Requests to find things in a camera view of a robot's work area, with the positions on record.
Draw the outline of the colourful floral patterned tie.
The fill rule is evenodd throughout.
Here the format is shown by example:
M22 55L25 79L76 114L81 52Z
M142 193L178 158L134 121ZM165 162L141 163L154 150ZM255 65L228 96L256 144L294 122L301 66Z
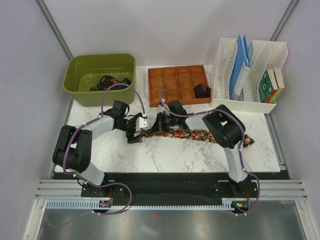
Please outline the colourful floral patterned tie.
M213 135L208 130L181 130L178 128L170 128L169 131L164 132L153 132L143 130L142 137L152 138L152 137L165 137L165 138L174 138L174 139L186 139L194 140L200 142L208 142L217 144L218 142L213 137Z

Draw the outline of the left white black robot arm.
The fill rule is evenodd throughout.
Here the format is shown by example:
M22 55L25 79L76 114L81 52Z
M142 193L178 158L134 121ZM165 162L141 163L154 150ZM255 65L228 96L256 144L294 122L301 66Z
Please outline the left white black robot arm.
M110 185L104 181L106 174L91 162L92 142L107 132L120 130L125 133L128 144L141 143L142 130L149 125L147 115L140 112L127 119L129 110L128 104L116 100L112 108L102 111L97 118L85 124L64 125L55 145L52 162L65 173L71 170L73 175L93 184L92 191L99 197L106 196Z

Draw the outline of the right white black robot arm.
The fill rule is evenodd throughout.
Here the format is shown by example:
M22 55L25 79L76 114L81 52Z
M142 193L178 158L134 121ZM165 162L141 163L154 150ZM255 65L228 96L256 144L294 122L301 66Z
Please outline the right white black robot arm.
M244 170L241 148L247 136L244 124L223 104L212 112L187 114L179 100L163 105L169 112L159 112L153 126L143 131L145 138L168 137L218 144L223 147L228 163L228 187L233 196L240 197L249 190L250 180Z

